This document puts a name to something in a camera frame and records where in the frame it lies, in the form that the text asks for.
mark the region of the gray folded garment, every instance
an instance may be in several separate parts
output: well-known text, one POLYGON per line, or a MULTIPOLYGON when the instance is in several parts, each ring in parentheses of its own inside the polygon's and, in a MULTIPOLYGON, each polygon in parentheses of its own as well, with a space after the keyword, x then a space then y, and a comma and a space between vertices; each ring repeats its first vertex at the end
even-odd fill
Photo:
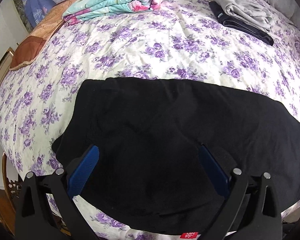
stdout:
POLYGON ((227 15, 243 20, 266 33, 274 24, 270 11, 253 0, 214 0, 227 15))

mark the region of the blue textured pad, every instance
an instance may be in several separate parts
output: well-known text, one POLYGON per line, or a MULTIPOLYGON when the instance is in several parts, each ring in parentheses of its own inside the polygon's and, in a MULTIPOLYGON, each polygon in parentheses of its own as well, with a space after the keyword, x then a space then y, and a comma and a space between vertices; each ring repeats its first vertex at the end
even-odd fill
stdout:
POLYGON ((68 196, 80 195, 99 160, 99 148, 92 146, 68 180, 68 196))
POLYGON ((199 148, 199 161, 218 195, 228 198, 230 194, 229 177, 205 146, 199 148))

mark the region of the bed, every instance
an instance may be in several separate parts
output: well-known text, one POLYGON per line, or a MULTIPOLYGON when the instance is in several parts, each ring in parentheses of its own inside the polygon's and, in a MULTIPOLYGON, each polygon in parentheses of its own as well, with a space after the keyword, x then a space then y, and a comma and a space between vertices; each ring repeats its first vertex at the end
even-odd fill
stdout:
MULTIPOLYGON (((274 46, 220 25, 211 0, 164 0, 153 12, 97 17, 63 26, 29 66, 10 71, 0 86, 0 143, 22 178, 51 174, 60 164, 51 144, 72 117, 85 79, 191 79, 280 101, 300 122, 300 31, 273 13, 274 46)), ((58 209, 48 196, 52 210, 58 209)), ((178 239, 131 229, 91 206, 74 202, 98 236, 178 239)), ((300 201, 282 212, 286 216, 300 201)))

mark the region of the black fabric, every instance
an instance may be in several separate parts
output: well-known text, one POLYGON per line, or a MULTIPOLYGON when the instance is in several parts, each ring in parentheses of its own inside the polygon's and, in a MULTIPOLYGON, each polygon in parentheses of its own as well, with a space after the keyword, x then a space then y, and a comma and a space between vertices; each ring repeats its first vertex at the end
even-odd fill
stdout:
POLYGON ((257 29, 254 26, 246 24, 244 21, 240 19, 227 15, 223 11, 222 7, 218 5, 216 2, 214 1, 209 2, 209 6, 213 14, 215 15, 215 17, 217 17, 218 22, 223 26, 250 34, 268 45, 272 46, 274 44, 274 41, 270 35, 268 35, 262 30, 257 29))
POLYGON ((132 228, 203 232, 223 203, 198 160, 271 174, 282 212, 300 199, 300 123, 278 101, 190 80, 85 80, 52 145, 66 166, 90 145, 100 160, 81 196, 132 228))

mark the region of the screw head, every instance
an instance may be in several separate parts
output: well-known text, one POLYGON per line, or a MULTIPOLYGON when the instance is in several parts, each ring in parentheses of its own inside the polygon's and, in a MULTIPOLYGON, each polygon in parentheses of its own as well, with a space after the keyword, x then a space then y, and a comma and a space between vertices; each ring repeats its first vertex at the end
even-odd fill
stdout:
POLYGON ((234 168, 233 173, 236 175, 241 175, 242 171, 239 168, 234 168))
POLYGON ((33 172, 32 171, 29 171, 27 174, 26 174, 26 177, 28 179, 32 178, 33 177, 33 172))
POLYGON ((63 168, 58 168, 58 169, 56 169, 56 174, 57 175, 61 175, 61 174, 63 174, 65 172, 65 170, 63 169, 63 168))
POLYGON ((263 174, 263 176, 264 176, 266 179, 271 178, 271 175, 270 175, 269 172, 265 172, 265 173, 263 174))

